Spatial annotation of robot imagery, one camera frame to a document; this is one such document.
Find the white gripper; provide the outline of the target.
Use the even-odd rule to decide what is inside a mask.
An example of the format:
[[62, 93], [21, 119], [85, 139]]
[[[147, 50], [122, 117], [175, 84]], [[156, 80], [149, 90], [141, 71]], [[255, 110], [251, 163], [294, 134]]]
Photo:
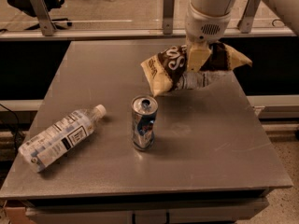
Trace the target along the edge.
[[210, 16], [189, 3], [185, 17], [187, 41], [187, 71], [198, 72], [211, 55], [208, 43], [222, 38], [231, 19], [230, 14]]

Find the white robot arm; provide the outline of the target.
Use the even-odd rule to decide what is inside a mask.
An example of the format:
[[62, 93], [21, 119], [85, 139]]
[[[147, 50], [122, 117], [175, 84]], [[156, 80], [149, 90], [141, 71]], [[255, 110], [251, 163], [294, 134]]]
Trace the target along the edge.
[[[265, 3], [299, 35], [299, 0], [248, 0], [238, 29], [251, 31], [258, 6]], [[190, 0], [185, 17], [187, 69], [197, 72], [211, 54], [208, 45], [221, 39], [231, 19], [235, 0]]]

